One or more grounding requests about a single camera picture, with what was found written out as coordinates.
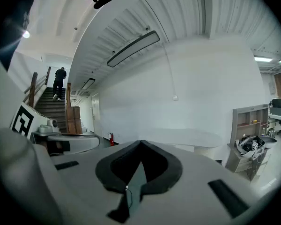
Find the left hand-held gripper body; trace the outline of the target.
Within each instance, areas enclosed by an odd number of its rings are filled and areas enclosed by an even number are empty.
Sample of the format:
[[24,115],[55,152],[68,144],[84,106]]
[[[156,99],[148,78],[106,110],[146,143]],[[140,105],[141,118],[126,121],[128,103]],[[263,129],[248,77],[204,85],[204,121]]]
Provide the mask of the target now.
[[47,137],[60,134],[60,129],[55,119],[43,116],[23,102],[15,113],[10,128],[28,139],[33,135]]

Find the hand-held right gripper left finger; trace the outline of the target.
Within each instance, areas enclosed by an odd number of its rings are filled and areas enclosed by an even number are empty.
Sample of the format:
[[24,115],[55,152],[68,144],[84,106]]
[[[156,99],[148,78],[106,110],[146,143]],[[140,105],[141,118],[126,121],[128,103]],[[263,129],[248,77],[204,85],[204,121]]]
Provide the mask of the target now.
[[126,186],[140,164],[141,142],[103,150],[50,157],[46,148],[35,145],[40,180],[52,204],[44,200],[41,216],[46,225],[139,225],[139,194],[128,194]]

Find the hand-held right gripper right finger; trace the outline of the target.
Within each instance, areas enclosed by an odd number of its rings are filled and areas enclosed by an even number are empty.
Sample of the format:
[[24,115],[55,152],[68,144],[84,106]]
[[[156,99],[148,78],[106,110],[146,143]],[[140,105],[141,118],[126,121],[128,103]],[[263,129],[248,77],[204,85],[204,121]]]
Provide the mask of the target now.
[[246,181],[205,156],[147,141],[138,150],[147,182],[133,225],[228,225],[259,200]]

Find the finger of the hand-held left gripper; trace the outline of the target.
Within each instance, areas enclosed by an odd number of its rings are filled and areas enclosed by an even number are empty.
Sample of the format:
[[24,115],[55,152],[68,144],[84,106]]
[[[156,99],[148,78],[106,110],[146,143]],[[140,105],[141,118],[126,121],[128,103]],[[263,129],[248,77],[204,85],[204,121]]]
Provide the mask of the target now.
[[100,144],[97,135],[59,134],[48,136],[48,141],[55,142],[63,154],[77,154],[94,149]]

